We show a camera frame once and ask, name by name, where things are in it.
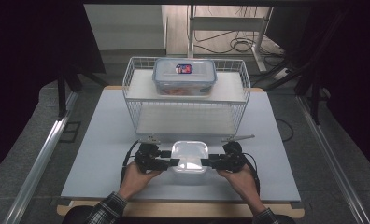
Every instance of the black cable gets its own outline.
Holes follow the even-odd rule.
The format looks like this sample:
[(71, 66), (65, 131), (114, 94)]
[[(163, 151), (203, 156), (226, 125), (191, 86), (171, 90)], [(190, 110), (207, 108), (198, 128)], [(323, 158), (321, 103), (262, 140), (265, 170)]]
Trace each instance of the black cable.
[(126, 174), (126, 167), (127, 162), (129, 161), (130, 155), (132, 153), (133, 148), (138, 144), (138, 140), (136, 140), (132, 146), (130, 147), (129, 151), (126, 153), (126, 157), (124, 158), (123, 165), (121, 166), (121, 182), (123, 182), (124, 175)]
[[(234, 38), (233, 40), (231, 40), (230, 42), (230, 45), (232, 48), (234, 48), (237, 52), (240, 52), (240, 53), (245, 53), (245, 52), (248, 52), (251, 48), (252, 48), (252, 42), (250, 43), (249, 41), (252, 41), (246, 37), (238, 37), (238, 33), (237, 32), (237, 35), (236, 35), (236, 38)], [(237, 49), (236, 46), (237, 45), (247, 45), (247, 49)]]
[(256, 84), (258, 84), (259, 82), (263, 81), (263, 80), (266, 80), (268, 78), (270, 78), (271, 76), (275, 75), (279, 69), (281, 69), (282, 67), (284, 67), (286, 64), (288, 64), (289, 61), (284, 59), (281, 63), (279, 63), (278, 65), (274, 66), (269, 72), (267, 72), (266, 74), (264, 74), (263, 77), (259, 78), (258, 80), (256, 80), (251, 87), (255, 87)]
[(252, 158), (252, 160), (254, 161), (255, 172), (258, 173), (257, 162), (255, 161), (254, 157), (248, 154), (247, 152), (243, 152), (243, 154)]
[(257, 10), (258, 10), (258, 7), (255, 7), (254, 18), (257, 16)]
[(243, 7), (239, 7), (238, 11), (235, 13), (235, 15), (237, 15), (237, 13), (241, 12), (243, 10)]
[(210, 7), (210, 6), (208, 6), (208, 8), (207, 8), (207, 9), (208, 9), (208, 12), (210, 13), (210, 15), (212, 16), (212, 12), (209, 10), (209, 7)]
[(246, 14), (247, 14), (247, 8), (249, 8), (249, 7), (246, 7), (246, 10), (244, 10), (243, 17), (246, 17)]
[(214, 39), (214, 38), (220, 37), (220, 36), (222, 36), (222, 35), (228, 35), (228, 34), (230, 34), (230, 33), (234, 33), (234, 32), (235, 32), (235, 31), (229, 31), (229, 32), (222, 33), (222, 34), (220, 34), (220, 35), (213, 35), (213, 36), (211, 36), (211, 37), (208, 37), (208, 38), (206, 38), (206, 39), (201, 39), (201, 40), (199, 40), (199, 39), (197, 39), (197, 38), (196, 38), (196, 32), (194, 32), (193, 36), (194, 36), (194, 40), (196, 40), (197, 42), (203, 42), (203, 41), (206, 41), (206, 40), (210, 40), (210, 39)]
[(260, 47), (260, 53), (261, 55), (263, 56), (269, 56), (269, 55), (277, 55), (277, 56), (280, 56), (280, 57), (284, 57), (284, 54), (277, 54), (277, 53), (272, 53), (270, 52), (269, 50), (267, 49), (264, 49), (263, 47)]
[(228, 53), (228, 52), (230, 52), (230, 51), (233, 50), (233, 49), (229, 49), (229, 50), (226, 50), (226, 51), (217, 52), (217, 51), (214, 51), (214, 50), (211, 50), (211, 49), (207, 49), (207, 48), (202, 47), (202, 46), (199, 46), (199, 45), (193, 45), (193, 46), (196, 47), (196, 48), (205, 49), (205, 50), (207, 50), (207, 51), (209, 51), (211, 53), (217, 53), (217, 54), (224, 54), (224, 53)]
[(288, 137), (287, 139), (282, 140), (283, 142), (290, 141), (293, 138), (293, 133), (294, 133), (293, 127), (291, 126), (291, 124), (289, 122), (285, 121), (284, 119), (276, 119), (276, 120), (285, 123), (291, 129), (291, 135), (290, 135), (290, 137)]

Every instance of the white table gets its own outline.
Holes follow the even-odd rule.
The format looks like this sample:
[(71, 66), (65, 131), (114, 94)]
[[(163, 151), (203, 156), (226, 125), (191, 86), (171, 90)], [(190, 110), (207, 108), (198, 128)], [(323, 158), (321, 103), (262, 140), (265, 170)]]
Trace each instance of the white table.
[[(255, 134), (241, 140), (244, 152), (258, 165), (261, 198), (276, 214), (302, 217), (303, 208), (291, 167), (282, 144), (278, 126), (265, 92), (251, 92), (238, 135)], [(118, 190), (121, 164), (131, 144), (137, 139), (120, 87), (107, 87), (95, 109), (88, 131), (74, 161), (62, 192), (72, 199), (69, 206), (59, 205), (60, 215), (73, 206), (95, 205), (110, 192)], [(171, 149), (177, 140), (207, 143), (209, 153), (223, 153), (220, 138), (171, 136), (160, 138), (162, 150)], [(130, 202), (128, 217), (252, 217), (252, 213), (232, 190), (229, 183), (208, 169), (204, 181), (178, 181), (171, 170), (152, 179)]]
[[(249, 105), (237, 135), (255, 134), (241, 140), (245, 152), (258, 165), (261, 198), (264, 202), (300, 202), (292, 171), (278, 132), (272, 108), (265, 92), (252, 92)], [(124, 155), (137, 139), (121, 90), (104, 90), (95, 109), (88, 131), (80, 146), (62, 197), (70, 199), (102, 199), (119, 188)], [(161, 138), (160, 149), (171, 149), (177, 140), (199, 140), (207, 143), (209, 153), (223, 153), (220, 138), (172, 136)], [(241, 199), (228, 182), (207, 170), (201, 183), (183, 184), (168, 170), (154, 178), (138, 200), (229, 202)]]

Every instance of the food container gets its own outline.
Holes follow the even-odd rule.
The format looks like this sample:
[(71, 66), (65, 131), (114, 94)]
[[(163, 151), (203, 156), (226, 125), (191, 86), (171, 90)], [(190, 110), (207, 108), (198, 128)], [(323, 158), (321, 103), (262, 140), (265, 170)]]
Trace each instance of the food container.
[(208, 159), (208, 147), (204, 142), (177, 141), (171, 151), (172, 159), (179, 159), (178, 166), (173, 166), (176, 180), (181, 184), (198, 184), (204, 179), (206, 166), (200, 159)]
[(160, 58), (152, 78), (162, 96), (208, 96), (217, 73), (209, 59)]

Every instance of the floor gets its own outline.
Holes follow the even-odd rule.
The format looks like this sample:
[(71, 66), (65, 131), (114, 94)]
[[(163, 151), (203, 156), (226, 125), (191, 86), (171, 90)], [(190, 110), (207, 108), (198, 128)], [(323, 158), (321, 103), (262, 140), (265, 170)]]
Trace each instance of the floor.
[[(187, 29), (178, 29), (178, 27), (187, 27), (190, 7), (187, 6), (165, 6), (167, 23), (167, 54), (168, 55), (186, 55), (188, 50), (188, 31)], [(267, 7), (217, 7), (217, 6), (198, 6), (195, 8), (195, 17), (240, 17), (240, 18), (261, 18), (267, 11)], [(232, 49), (231, 41), (235, 38), (248, 38), (254, 40), (258, 33), (253, 32), (226, 32), (226, 31), (196, 31), (194, 34), (194, 53), (211, 54), (213, 52), (225, 52), (225, 54), (245, 54)], [(263, 47), (270, 47), (267, 38), (263, 40)], [(247, 44), (241, 44), (237, 49), (247, 50)]]
[[(216, 13), (214, 8), (209, 10), (213, 14)], [(209, 14), (208, 8), (203, 13)], [(179, 43), (175, 37), (170, 38), (174, 38), (176, 44)], [(228, 37), (225, 41), (221, 41), (223, 44), (211, 44), (208, 47), (216, 48), (214, 50), (217, 51), (223, 50), (230, 38)], [(275, 49), (277, 46), (274, 44), (268, 44), (268, 41), (266, 39), (265, 43), (270, 46), (271, 50), (279, 50)], [(178, 50), (173, 50), (169, 46), (170, 44), (167, 45), (167, 54), (172, 54), (173, 56), (185, 54), (184, 51), (179, 50), (183, 49), (183, 46), (178, 47)], [(150, 51), (139, 51), (138, 53), (142, 53), (145, 56), (163, 56)], [(251, 80), (255, 81), (263, 76), (259, 74), (255, 61), (249, 56), (249, 53), (246, 53), (246, 55), (238, 52), (231, 52), (226, 55), (210, 54), (205, 51), (200, 51), (199, 53), (201, 55), (208, 54), (209, 57), (243, 59), (247, 64)], [(98, 76), (110, 85), (120, 85), (122, 74), (132, 54), (134, 53), (131, 51), (102, 52), (107, 73), (99, 74)], [(45, 173), (42, 175), (36, 191), (25, 210), (21, 223), (61, 223), (63, 220), (62, 217), (57, 215), (56, 206), (57, 204), (68, 203), (61, 200), (61, 190), (102, 91), (101, 86), (82, 75), (79, 75), (79, 77), (82, 81), (83, 89), (78, 94), (73, 114), (69, 120), (70, 122), (80, 122), (78, 135), (72, 143), (60, 142), (55, 148)], [(271, 76), (266, 81), (274, 78), (275, 76)], [(296, 100), (292, 89), (295, 83), (296, 80), (293, 80), (268, 92), (275, 117), (285, 120), (291, 125), (290, 128), (286, 123), (277, 121), (282, 139), (285, 140), (283, 144), (286, 148), (294, 179), (306, 211), (305, 216), (296, 219), (295, 222), (302, 224), (357, 223), (349, 209), (349, 201), (344, 197), (341, 188), (338, 187), (329, 163), (324, 157), (316, 137), (311, 132), (305, 115)], [(0, 166), (0, 223), (5, 219), (7, 211), (13, 204), (22, 183), (49, 135), (53, 123), (57, 119), (58, 102), (56, 95), (57, 85), (55, 82), (41, 89), (39, 104), (34, 115)], [(360, 198), (366, 214), (370, 218), (370, 164), (336, 122), (323, 101), (320, 102), (319, 113), (320, 127), (338, 158), (344, 173), (347, 175), (349, 183)], [(71, 137), (64, 134), (62, 140), (70, 139)]]

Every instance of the plaid sleeve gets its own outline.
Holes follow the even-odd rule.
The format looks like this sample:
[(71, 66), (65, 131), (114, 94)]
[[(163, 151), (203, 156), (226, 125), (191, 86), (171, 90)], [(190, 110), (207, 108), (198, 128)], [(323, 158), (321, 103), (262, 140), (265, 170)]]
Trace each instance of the plaid sleeve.
[(94, 207), (89, 217), (87, 218), (86, 223), (115, 223), (123, 214), (123, 210), (126, 205), (126, 200), (113, 192)]
[(278, 224), (275, 214), (267, 208), (257, 216), (252, 218), (252, 224)]

